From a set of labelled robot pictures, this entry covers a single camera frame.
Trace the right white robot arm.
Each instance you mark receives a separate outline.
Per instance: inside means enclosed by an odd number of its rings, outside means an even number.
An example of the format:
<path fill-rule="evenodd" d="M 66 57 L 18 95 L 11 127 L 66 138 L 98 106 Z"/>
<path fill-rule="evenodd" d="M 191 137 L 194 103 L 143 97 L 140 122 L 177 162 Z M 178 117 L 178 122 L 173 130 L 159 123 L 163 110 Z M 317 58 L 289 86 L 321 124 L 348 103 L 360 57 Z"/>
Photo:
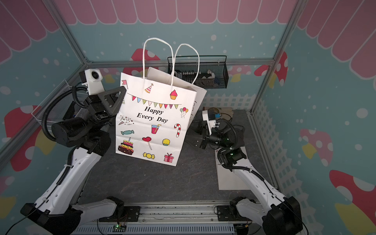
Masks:
<path fill-rule="evenodd" d="M 234 173 L 250 189 L 257 201 L 237 197 L 230 202 L 233 217 L 243 217 L 259 225 L 267 235 L 308 234 L 301 207 L 294 197 L 275 189 L 251 164 L 242 151 L 245 127 L 226 119 L 196 120 L 189 138 L 201 149 L 214 145 L 216 158 L 224 169 Z"/>

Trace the white paper gift bag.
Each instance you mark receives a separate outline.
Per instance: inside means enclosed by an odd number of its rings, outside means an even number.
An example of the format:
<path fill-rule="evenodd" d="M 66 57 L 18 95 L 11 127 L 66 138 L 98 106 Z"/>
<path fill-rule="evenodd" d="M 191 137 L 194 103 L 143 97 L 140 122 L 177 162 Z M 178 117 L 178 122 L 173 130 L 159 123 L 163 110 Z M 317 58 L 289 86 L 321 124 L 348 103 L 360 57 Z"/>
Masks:
<path fill-rule="evenodd" d="M 220 191 L 246 191 L 249 187 L 237 175 L 221 166 L 217 154 L 220 149 L 215 150 L 215 162 Z"/>

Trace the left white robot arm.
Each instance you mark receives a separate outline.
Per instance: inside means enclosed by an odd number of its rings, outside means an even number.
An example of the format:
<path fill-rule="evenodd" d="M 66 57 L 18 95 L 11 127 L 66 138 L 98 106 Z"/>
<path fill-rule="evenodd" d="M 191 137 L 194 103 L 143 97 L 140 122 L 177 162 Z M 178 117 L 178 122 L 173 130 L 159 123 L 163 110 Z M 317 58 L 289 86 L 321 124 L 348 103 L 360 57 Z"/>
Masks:
<path fill-rule="evenodd" d="M 73 86 L 59 95 L 45 109 L 41 121 L 42 131 L 49 140 L 71 147 L 67 163 L 46 192 L 21 209 L 25 218 L 53 235 L 70 235 L 77 227 L 100 218 L 119 218 L 124 210 L 124 202 L 112 196 L 84 205 L 71 203 L 91 169 L 111 146 L 110 134 L 103 127 L 118 114 L 126 88 L 120 86 L 95 92 L 83 103 L 77 99 L 77 91 L 87 91 L 87 88 Z M 48 129 L 50 112 L 69 95 L 81 106 L 84 114 L 56 122 Z"/>

